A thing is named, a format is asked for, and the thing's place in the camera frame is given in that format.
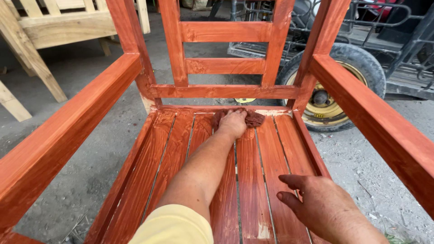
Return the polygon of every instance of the yellow object on ground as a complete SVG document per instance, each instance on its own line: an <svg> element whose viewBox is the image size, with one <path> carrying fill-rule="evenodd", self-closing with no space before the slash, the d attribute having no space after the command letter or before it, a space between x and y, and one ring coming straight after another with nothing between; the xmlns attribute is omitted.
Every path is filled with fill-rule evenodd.
<svg viewBox="0 0 434 244"><path fill-rule="evenodd" d="M236 98L235 101L239 103L253 102L256 98Z"/></svg>
<svg viewBox="0 0 434 244"><path fill-rule="evenodd" d="M183 205L155 209L139 227L129 244L213 244L208 221Z"/></svg>

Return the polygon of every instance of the chair backrest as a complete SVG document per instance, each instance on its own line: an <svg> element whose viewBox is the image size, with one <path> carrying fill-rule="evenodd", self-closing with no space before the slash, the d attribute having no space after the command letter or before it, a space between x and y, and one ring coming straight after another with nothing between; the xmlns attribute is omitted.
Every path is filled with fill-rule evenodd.
<svg viewBox="0 0 434 244"><path fill-rule="evenodd" d="M152 85L162 98L294 99L294 86L275 86L294 0L276 0L272 22L180 21L178 0L160 1L174 85ZM185 58L184 42L267 42L265 58ZM261 85L189 85L188 74L262 74Z"/></svg>

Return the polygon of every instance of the chair frame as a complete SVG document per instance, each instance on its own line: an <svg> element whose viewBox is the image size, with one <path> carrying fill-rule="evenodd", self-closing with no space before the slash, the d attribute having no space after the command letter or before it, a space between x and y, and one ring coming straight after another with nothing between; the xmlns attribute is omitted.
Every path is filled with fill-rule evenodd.
<svg viewBox="0 0 434 244"><path fill-rule="evenodd" d="M276 0L272 23L181 22L178 0L160 1L174 85L157 85L131 0L107 0L124 54L0 161L0 243L40 243L12 232L113 104L136 81L149 116L101 208L86 243L101 243L155 111L216 111L234 106L171 106L161 98L288 99L287 107L247 106L290 113L317 175L329 177L301 115L317 80L434 218L434 143L335 62L329 52L350 0L323 0L293 86L274 80L294 0ZM207 29L213 26L213 32ZM268 41L264 59L185 58L182 42ZM189 85L188 73L261 73L261 85Z"/></svg>

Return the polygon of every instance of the yellow wheel rim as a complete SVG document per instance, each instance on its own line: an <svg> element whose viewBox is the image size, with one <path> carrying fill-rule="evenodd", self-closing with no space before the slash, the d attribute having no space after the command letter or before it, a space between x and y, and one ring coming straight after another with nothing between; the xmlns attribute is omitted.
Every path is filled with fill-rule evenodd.
<svg viewBox="0 0 434 244"><path fill-rule="evenodd" d="M365 86L368 86L366 78L362 75L362 73L357 70L354 66L342 62L337 61L340 65L346 68L351 74L353 74L358 80L364 83ZM288 81L287 85L292 85L296 78L297 72L295 71ZM315 90L324 90L324 87L317 81L315 85ZM309 99L307 103L306 109L303 113L303 120L311 124L313 126L334 126L338 124L342 124L349 120L348 116L344 113L341 107L335 102L335 100L328 94L327 100L330 101L329 104L315 104L313 102L313 96Z"/></svg>

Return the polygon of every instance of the forearm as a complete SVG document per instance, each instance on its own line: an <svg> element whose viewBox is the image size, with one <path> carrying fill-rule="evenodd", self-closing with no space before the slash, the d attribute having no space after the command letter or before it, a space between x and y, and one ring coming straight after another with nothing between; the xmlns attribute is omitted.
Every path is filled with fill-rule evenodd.
<svg viewBox="0 0 434 244"><path fill-rule="evenodd" d="M233 136L217 131L191 155L181 169L204 190L208 206L220 184L234 140Z"/></svg>
<svg viewBox="0 0 434 244"><path fill-rule="evenodd" d="M157 207L180 204L210 221L209 205L226 166L235 138L216 132L187 160L173 177Z"/></svg>

